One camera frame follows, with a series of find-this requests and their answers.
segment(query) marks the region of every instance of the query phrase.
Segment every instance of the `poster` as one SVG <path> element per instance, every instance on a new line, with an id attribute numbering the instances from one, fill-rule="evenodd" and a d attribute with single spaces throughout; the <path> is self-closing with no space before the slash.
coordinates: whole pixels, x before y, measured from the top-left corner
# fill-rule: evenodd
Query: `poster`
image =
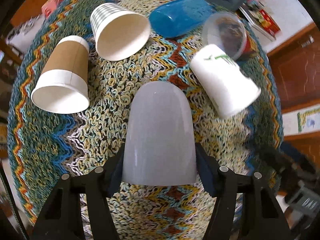
<path id="1" fill-rule="evenodd" d="M 320 130 L 320 107 L 300 111 L 297 114 L 297 118 L 299 132 L 314 132 Z"/>

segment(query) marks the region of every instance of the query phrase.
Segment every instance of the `cup rim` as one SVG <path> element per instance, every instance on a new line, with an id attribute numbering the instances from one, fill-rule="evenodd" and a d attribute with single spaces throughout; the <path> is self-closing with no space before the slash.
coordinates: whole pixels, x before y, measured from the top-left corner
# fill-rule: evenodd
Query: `cup rim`
<path id="1" fill-rule="evenodd" d="M 142 15 L 140 13 L 136 13 L 136 12 L 133 12 L 133 11 L 130 11 L 130 10 L 127 10 L 127 9 L 124 9 L 124 10 L 121 10 L 121 11 L 118 11 L 118 12 L 115 12 L 113 14 L 111 14 L 110 16 L 106 17 L 102 22 L 101 24 L 98 26 L 97 28 L 97 31 L 95 33 L 95 49 L 98 53 L 98 55 L 102 55 L 100 52 L 99 52 L 99 49 L 98 49 L 98 40 L 99 40 L 99 36 L 100 34 L 102 33 L 102 31 L 107 27 L 108 24 L 110 24 L 112 21 L 114 21 L 115 19 L 117 18 L 120 18 L 124 15 L 129 15 L 129 14 L 136 14 L 136 15 L 139 15 L 143 18 L 145 18 L 146 22 L 148 23 L 148 36 L 145 40 L 145 42 L 141 45 L 141 46 L 137 46 L 137 49 L 133 52 L 133 53 L 130 53 L 129 55 L 126 55 L 125 57 L 119 57 L 117 59 L 107 59 L 107 58 L 104 58 L 102 57 L 103 59 L 106 59 L 106 60 L 109 60 L 109 61 L 119 61 L 119 60 L 123 60 L 125 58 L 128 58 L 130 57 L 131 55 L 137 53 L 145 44 L 146 42 L 148 41 L 149 37 L 150 37 L 150 33 L 151 33 L 151 25 L 150 25 L 150 22 L 148 20 L 148 18 L 145 16 L 145 15 Z"/>
<path id="2" fill-rule="evenodd" d="M 79 107 L 79 110 L 75 113 L 78 113 L 78 112 L 81 112 L 85 109 L 87 109 L 90 105 L 90 99 L 87 95 L 84 95 L 83 93 L 81 93 L 77 88 L 75 88 L 74 86 L 72 85 L 69 85 L 69 84 L 65 84 L 65 83 L 57 83 L 57 82 L 52 82 L 52 83 L 48 83 L 46 84 L 45 86 L 41 86 L 41 87 L 35 87 L 34 90 L 31 92 L 31 95 L 30 95 L 30 98 L 31 98 L 31 101 L 33 102 L 33 104 L 44 110 L 44 111 L 47 111 L 47 112 L 50 112 L 50 113 L 55 113 L 55 114 L 74 114 L 73 112 L 70 113 L 70 112 L 63 112 L 63 111 L 59 111 L 59 112 L 53 112 L 52 110 L 46 108 L 46 107 L 43 107 L 43 106 L 40 106 L 38 103 L 35 102 L 34 100 L 34 93 L 37 92 L 38 90 L 42 89 L 42 88 L 45 88 L 45 87 L 64 87 L 64 88 L 68 88 L 78 94 L 80 94 L 84 99 L 86 99 L 86 104 L 83 105 L 83 107 Z"/>
<path id="3" fill-rule="evenodd" d="M 69 36 L 66 36 L 66 37 L 62 38 L 62 39 L 58 42 L 58 44 L 56 45 L 56 47 L 57 47 L 59 44 L 65 42 L 65 41 L 75 41 L 75 42 L 78 42 L 78 43 L 80 43 L 82 46 L 84 46 L 85 49 L 87 50 L 87 52 L 89 53 L 90 47 L 89 47 L 89 44 L 87 43 L 87 41 L 86 41 L 84 38 L 82 38 L 82 37 L 80 37 L 80 36 L 78 36 L 78 35 L 69 35 Z"/>

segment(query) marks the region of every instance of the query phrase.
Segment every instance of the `rug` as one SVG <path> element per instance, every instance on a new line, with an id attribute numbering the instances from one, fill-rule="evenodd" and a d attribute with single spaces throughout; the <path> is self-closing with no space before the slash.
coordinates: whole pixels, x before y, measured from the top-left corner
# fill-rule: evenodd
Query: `rug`
<path id="1" fill-rule="evenodd" d="M 201 49 L 201 28 L 165 39 L 152 32 L 135 55 L 117 62 L 95 51 L 89 22 L 91 12 L 105 2 L 148 16 L 171 0 L 64 0 L 44 22 L 29 48 L 14 83 L 8 117 L 8 149 L 21 202 L 32 223 L 59 176 L 87 174 L 114 156 L 126 137 L 130 104 L 146 82 L 171 82 L 186 95 L 194 124 L 195 141 L 207 154 L 234 172 L 263 170 L 274 187 L 275 172 L 263 165 L 253 145 L 278 147 L 283 139 L 279 97 L 266 54 L 248 25 L 257 55 L 238 62 L 242 72 L 261 88 L 260 97 L 239 114 L 221 120 L 189 68 Z M 214 10 L 223 10 L 212 5 Z M 52 114 L 30 99 L 40 73 L 59 40 L 79 35 L 90 46 L 88 95 L 90 106 L 77 114 Z M 215 199 L 204 192 L 199 179 L 192 185 L 147 187 L 121 183 L 108 199 L 121 239 L 202 239 Z M 92 238 L 85 195 L 81 210 L 87 239 Z M 241 212 L 237 203 L 235 219 Z"/>

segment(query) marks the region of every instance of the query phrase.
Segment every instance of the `knitted rug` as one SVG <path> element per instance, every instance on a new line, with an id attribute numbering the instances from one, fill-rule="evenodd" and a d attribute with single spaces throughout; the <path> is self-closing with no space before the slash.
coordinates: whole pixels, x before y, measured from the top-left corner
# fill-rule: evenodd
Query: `knitted rug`
<path id="1" fill-rule="evenodd" d="M 238 63 L 262 92 L 246 110 L 224 120 L 218 118 L 189 68 L 188 62 L 202 47 L 201 28 L 175 39 L 152 32 L 138 53 L 122 61 L 109 62 L 97 55 L 89 22 L 95 7 L 115 2 L 148 16 L 169 1 L 65 0 L 44 22 L 19 68 L 8 118 L 12 171 L 21 202 L 33 223 L 59 176 L 67 171 L 74 176 L 87 174 L 117 153 L 126 137 L 135 93 L 144 83 L 155 80 L 171 82 L 185 93 L 192 110 L 195 141 L 201 142 L 209 155 L 236 173 L 264 169 L 274 186 L 276 174 L 261 165 L 250 146 L 278 147 L 282 141 L 279 97 L 267 57 L 248 25 L 257 55 Z M 77 114 L 52 114 L 34 106 L 30 95 L 54 47 L 68 35 L 82 36 L 90 45 L 90 106 Z M 202 239 L 214 203 L 199 177 L 195 184 L 177 187 L 122 183 L 120 192 L 108 199 L 121 239 Z M 81 208 L 84 230 L 90 239 L 85 195 L 81 196 Z"/>

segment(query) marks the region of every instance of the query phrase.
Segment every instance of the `wall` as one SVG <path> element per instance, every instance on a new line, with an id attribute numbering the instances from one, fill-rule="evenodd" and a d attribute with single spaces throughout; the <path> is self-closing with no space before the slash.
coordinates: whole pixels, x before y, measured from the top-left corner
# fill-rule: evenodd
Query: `wall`
<path id="1" fill-rule="evenodd" d="M 311 16 L 298 0 L 264 0 L 264 5 L 272 10 L 271 17 L 281 29 L 281 33 L 276 35 L 276 41 L 258 35 L 266 52 L 270 52 L 312 22 Z"/>

